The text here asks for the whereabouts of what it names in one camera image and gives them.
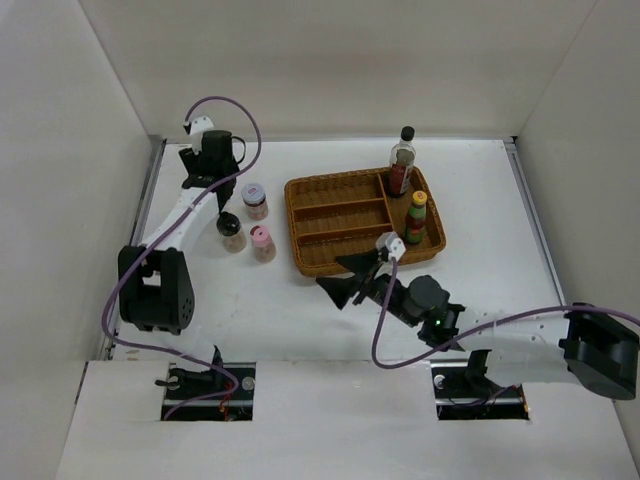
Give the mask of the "brown wicker divided tray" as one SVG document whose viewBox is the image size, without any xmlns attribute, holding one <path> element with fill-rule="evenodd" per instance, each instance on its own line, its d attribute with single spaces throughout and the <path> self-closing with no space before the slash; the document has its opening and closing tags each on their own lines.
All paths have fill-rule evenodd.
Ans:
<svg viewBox="0 0 640 480">
<path fill-rule="evenodd" d="M 384 233 L 404 234 L 411 195 L 429 193 L 419 169 L 402 197 L 386 191 L 386 168 L 292 179 L 284 187 L 294 263 L 305 277 L 342 274 L 335 258 L 364 253 Z"/>
</svg>

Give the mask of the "red-white-lid spice jar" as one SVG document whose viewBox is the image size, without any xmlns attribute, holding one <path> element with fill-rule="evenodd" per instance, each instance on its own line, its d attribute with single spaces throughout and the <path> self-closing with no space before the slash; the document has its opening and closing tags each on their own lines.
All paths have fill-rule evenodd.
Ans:
<svg viewBox="0 0 640 480">
<path fill-rule="evenodd" d="M 241 197 L 245 204 L 247 215 L 250 219 L 259 221 L 268 216 L 266 193 L 260 184 L 246 184 L 241 191 Z"/>
</svg>

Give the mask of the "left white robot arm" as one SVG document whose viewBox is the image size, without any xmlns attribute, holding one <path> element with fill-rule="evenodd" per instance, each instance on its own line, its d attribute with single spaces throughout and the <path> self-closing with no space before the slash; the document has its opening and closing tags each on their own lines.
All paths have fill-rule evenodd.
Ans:
<svg viewBox="0 0 640 480">
<path fill-rule="evenodd" d="M 226 178 L 240 171 L 233 143 L 243 140 L 226 130 L 202 134 L 200 148 L 178 152 L 187 171 L 178 200 L 163 223 L 143 244 L 118 254 L 121 319 L 143 332 L 180 335 L 194 315 L 195 293 L 186 253 L 211 222 L 222 238 L 242 233 L 238 217 L 224 207 L 236 185 Z"/>
</svg>

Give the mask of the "pink-cap spice shaker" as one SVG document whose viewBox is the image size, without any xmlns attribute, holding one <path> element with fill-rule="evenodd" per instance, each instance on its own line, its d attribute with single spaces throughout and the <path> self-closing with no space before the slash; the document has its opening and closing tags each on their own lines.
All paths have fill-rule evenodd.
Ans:
<svg viewBox="0 0 640 480">
<path fill-rule="evenodd" d="M 270 231 L 264 225 L 256 225 L 250 230 L 254 258 L 261 263 L 269 263 L 276 256 L 276 246 Z"/>
</svg>

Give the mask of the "black-cap spice shaker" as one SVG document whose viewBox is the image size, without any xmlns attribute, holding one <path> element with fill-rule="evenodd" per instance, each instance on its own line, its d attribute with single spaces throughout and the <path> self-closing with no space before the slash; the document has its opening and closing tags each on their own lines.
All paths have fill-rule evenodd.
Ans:
<svg viewBox="0 0 640 480">
<path fill-rule="evenodd" d="M 221 212 L 216 220 L 216 228 L 227 252 L 239 253 L 246 247 L 244 230 L 240 219 L 235 214 Z"/>
</svg>

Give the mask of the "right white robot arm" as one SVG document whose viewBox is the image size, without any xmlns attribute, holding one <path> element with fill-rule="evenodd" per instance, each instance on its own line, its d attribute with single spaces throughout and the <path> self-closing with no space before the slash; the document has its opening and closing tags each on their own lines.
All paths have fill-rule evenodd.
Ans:
<svg viewBox="0 0 640 480">
<path fill-rule="evenodd" d="M 613 400 L 636 397 L 639 336 L 631 327 L 639 321 L 629 314 L 586 303 L 479 313 L 451 302 L 430 275 L 403 285 L 398 262 L 386 251 L 337 261 L 349 277 L 316 280 L 337 308 L 369 299 L 382 317 L 416 329 L 430 355 L 468 353 L 463 380 L 475 395 L 522 383 L 569 383 Z"/>
</svg>

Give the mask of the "green-label yellow-cap sauce bottle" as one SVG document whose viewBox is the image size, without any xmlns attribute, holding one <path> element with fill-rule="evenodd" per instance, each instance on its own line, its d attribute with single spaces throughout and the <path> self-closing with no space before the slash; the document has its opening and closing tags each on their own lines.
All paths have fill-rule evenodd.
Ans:
<svg viewBox="0 0 640 480">
<path fill-rule="evenodd" d="M 404 241 L 409 245 L 419 244 L 425 232 L 428 195 L 421 190 L 412 194 L 411 205 L 405 217 Z"/>
</svg>

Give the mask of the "tall red-label sauce bottle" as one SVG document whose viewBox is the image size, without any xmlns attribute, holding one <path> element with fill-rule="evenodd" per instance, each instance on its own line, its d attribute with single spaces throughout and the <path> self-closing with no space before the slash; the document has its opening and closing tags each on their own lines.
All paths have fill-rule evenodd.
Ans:
<svg viewBox="0 0 640 480">
<path fill-rule="evenodd" d="M 403 196 L 409 185 L 410 176 L 416 159 L 413 146 L 415 129 L 405 126 L 400 133 L 399 142 L 390 152 L 387 191 L 393 197 Z"/>
</svg>

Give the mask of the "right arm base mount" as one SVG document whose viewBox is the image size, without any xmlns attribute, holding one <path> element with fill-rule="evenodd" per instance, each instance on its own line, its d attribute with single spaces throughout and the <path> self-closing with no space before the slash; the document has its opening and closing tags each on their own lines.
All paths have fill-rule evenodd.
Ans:
<svg viewBox="0 0 640 480">
<path fill-rule="evenodd" d="M 467 360 L 430 364 L 441 421 L 528 420 L 520 385 L 500 386 L 486 377 L 489 351 L 472 352 Z"/>
</svg>

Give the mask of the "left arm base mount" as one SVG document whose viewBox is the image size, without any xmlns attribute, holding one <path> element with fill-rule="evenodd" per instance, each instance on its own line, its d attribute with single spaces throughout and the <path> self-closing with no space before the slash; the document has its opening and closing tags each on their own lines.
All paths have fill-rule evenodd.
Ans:
<svg viewBox="0 0 640 480">
<path fill-rule="evenodd" d="M 235 422 L 253 419 L 256 387 L 255 363 L 227 363 L 233 382 L 214 370 L 190 371 L 171 364 L 167 377 L 156 380 L 164 389 L 160 418 L 163 421 Z"/>
</svg>

